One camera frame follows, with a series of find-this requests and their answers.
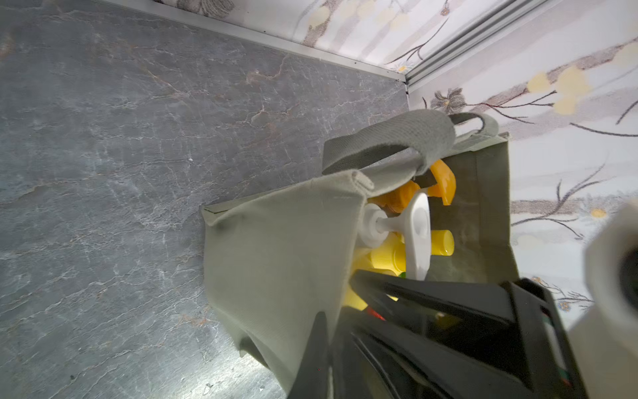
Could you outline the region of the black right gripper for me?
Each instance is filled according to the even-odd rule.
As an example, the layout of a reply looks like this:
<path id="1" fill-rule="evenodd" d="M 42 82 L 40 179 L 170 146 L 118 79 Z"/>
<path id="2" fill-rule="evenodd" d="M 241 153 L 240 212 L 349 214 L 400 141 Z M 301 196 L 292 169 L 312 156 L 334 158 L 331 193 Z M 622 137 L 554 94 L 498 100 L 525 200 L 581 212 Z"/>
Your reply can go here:
<path id="1" fill-rule="evenodd" d="M 342 317 L 451 398 L 587 398 L 551 293 L 531 279 L 496 284 L 430 282 L 358 270 L 350 286 L 382 321 L 347 308 Z M 392 324 L 410 320 L 411 304 L 463 320 L 512 324 L 521 342 L 520 381 L 505 372 Z"/>

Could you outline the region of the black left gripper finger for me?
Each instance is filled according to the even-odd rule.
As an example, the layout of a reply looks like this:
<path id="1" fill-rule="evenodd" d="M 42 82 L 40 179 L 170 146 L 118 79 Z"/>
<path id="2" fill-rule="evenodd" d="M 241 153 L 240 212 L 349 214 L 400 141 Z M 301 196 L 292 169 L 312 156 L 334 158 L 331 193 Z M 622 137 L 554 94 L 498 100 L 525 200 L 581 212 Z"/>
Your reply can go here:
<path id="1" fill-rule="evenodd" d="M 329 376 L 330 345 L 327 317 L 324 312 L 319 312 L 314 319 L 297 377 L 287 399 L 328 398 Z"/>

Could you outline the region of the orange bottle yellow cap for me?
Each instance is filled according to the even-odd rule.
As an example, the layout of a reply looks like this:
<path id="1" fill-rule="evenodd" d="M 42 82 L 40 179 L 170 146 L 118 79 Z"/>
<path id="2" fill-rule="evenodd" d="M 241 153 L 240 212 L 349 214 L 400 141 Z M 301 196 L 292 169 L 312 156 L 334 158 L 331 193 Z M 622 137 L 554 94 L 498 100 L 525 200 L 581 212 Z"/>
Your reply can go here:
<path id="1" fill-rule="evenodd" d="M 431 254 L 450 257 L 455 252 L 455 238 L 450 230 L 431 231 Z"/>

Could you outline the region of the large yellow pump soap bottle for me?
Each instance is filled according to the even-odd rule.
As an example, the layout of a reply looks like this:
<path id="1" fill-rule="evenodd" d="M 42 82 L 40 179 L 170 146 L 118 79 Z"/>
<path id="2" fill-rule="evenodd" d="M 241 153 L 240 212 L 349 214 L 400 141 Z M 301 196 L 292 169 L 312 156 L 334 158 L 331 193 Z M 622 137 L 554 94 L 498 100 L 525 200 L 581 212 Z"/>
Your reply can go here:
<path id="1" fill-rule="evenodd" d="M 357 230 L 351 272 L 370 271 L 423 281 L 432 256 L 430 204 L 419 192 L 398 216 L 367 204 Z"/>

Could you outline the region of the green fabric shopping bag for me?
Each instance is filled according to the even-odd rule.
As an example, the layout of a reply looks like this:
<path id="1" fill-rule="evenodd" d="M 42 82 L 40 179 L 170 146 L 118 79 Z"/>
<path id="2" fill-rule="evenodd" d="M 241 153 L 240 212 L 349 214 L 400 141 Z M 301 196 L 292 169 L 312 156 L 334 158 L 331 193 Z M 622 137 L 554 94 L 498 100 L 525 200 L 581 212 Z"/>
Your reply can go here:
<path id="1" fill-rule="evenodd" d="M 444 161 L 458 184 L 454 201 L 430 201 L 435 229 L 457 249 L 434 256 L 427 281 L 496 283 L 518 277 L 510 244 L 509 135 L 491 116 L 457 136 L 471 113 L 408 111 L 327 141 L 316 179 L 204 208 L 207 299 L 239 352 L 289 392 L 317 314 L 334 333 L 347 297 L 357 225 L 367 202 L 414 181 L 435 182 Z"/>

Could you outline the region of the large orange pump soap bottle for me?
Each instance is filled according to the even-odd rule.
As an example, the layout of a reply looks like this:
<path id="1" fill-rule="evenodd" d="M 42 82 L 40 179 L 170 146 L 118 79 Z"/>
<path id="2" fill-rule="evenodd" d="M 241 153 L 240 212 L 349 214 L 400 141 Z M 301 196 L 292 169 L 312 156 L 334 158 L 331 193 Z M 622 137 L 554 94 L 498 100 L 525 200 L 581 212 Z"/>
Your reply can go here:
<path id="1" fill-rule="evenodd" d="M 440 198 L 443 206 L 452 205 L 457 189 L 453 171 L 442 160 L 438 160 L 430 167 L 430 172 L 435 178 L 433 186 L 421 188 L 415 181 L 408 181 L 389 193 L 369 199 L 368 202 L 394 214 L 401 214 L 417 194 Z"/>

